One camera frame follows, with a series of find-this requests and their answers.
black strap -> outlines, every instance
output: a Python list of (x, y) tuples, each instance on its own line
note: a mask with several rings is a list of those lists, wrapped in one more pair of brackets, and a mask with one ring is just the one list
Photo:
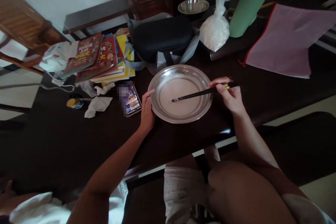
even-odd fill
[(168, 67), (174, 65), (172, 56), (171, 56), (171, 54), (170, 54), (169, 51), (165, 51), (165, 52), (163, 52), (163, 55), (164, 55), (164, 58), (166, 59), (166, 63), (167, 63), (167, 66), (168, 66)]

small jar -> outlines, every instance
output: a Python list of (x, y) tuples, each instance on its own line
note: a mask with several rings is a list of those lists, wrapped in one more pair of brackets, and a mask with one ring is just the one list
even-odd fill
[(79, 99), (70, 99), (66, 103), (67, 107), (73, 108), (73, 109), (79, 109), (83, 107), (84, 102)]

smartphone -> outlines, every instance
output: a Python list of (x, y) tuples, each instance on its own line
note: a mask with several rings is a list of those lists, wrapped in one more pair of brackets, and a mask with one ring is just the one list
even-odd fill
[(124, 115), (130, 117), (141, 111), (142, 105), (134, 85), (124, 86), (121, 93)]

stack of books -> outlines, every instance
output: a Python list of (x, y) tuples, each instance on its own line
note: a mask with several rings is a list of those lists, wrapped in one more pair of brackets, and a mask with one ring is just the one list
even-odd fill
[[(135, 76), (135, 71), (124, 63), (126, 35), (96, 34), (78, 43), (77, 53), (70, 58), (65, 76), (77, 73), (76, 83), (90, 80), (103, 86)], [(134, 53), (127, 52), (129, 61)]]

small bowl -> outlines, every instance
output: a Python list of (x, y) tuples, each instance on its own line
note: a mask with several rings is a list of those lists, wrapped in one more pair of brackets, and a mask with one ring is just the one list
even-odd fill
[(162, 87), (164, 87), (168, 82), (176, 79), (185, 79), (190, 81), (191, 85), (194, 84), (197, 87), (198, 90), (196, 92), (205, 90), (210, 83), (209, 78), (201, 70), (189, 65), (174, 65), (164, 68), (153, 77), (148, 86), (148, 90), (155, 88), (155, 92), (150, 95), (152, 98), (152, 109), (158, 117), (169, 123), (185, 124), (196, 121), (205, 115), (205, 113), (210, 108), (212, 103), (212, 95), (206, 94), (199, 96), (199, 103), (197, 108), (189, 114), (183, 116), (172, 115), (163, 108), (160, 100), (160, 94)]
[(185, 0), (178, 5), (178, 11), (186, 15), (198, 14), (208, 8), (209, 2), (207, 0)]

